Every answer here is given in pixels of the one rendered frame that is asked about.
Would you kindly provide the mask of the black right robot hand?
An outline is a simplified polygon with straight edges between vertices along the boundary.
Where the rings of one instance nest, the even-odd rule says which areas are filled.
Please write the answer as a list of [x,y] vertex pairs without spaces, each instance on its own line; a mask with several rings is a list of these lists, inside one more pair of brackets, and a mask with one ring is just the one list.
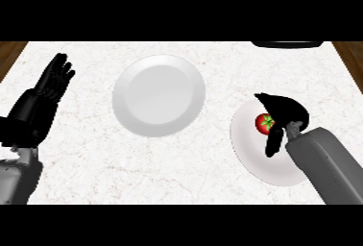
[[298,132],[308,127],[308,111],[299,102],[289,97],[268,95],[264,92],[255,93],[255,97],[264,105],[274,121],[265,145],[265,156],[271,158],[279,152],[289,123],[301,122]]

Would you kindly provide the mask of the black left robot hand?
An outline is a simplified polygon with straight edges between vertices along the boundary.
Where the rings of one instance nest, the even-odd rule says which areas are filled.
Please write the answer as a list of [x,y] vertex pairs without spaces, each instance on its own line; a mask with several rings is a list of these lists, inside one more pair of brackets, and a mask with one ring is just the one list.
[[0,116],[0,144],[3,147],[35,148],[44,141],[75,71],[68,56],[57,53],[34,88],[20,95],[8,115]]

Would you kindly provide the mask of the red tomato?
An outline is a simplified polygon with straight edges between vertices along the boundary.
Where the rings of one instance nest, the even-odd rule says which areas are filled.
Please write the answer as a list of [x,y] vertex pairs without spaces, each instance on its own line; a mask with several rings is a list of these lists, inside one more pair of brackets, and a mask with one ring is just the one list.
[[273,124],[274,124],[274,121],[273,121],[271,116],[267,113],[261,113],[255,118],[255,128],[256,128],[256,131],[262,135],[270,134]]

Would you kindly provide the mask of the small white plate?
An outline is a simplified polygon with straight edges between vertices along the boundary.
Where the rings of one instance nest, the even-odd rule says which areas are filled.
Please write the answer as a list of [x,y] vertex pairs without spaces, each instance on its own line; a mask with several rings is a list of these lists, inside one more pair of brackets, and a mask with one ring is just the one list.
[[279,152],[271,158],[265,156],[267,136],[255,127],[255,118],[265,113],[256,99],[248,101],[236,110],[230,126],[230,139],[237,159],[249,173],[267,184],[290,186],[308,178],[295,165],[286,150],[287,139],[281,139]]

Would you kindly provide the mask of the large white oval plate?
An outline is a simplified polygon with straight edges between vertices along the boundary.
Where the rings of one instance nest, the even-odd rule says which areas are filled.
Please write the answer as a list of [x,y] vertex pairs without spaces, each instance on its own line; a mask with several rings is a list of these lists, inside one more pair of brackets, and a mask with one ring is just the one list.
[[137,135],[174,135],[196,120],[205,84],[196,67],[181,58],[156,55],[125,69],[112,91],[113,114]]

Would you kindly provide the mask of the black rounded appliance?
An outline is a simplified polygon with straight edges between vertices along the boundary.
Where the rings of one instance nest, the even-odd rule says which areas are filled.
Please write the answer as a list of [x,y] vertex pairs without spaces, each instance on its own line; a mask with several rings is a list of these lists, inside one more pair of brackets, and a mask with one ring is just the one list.
[[256,47],[301,49],[318,47],[323,41],[250,41]]

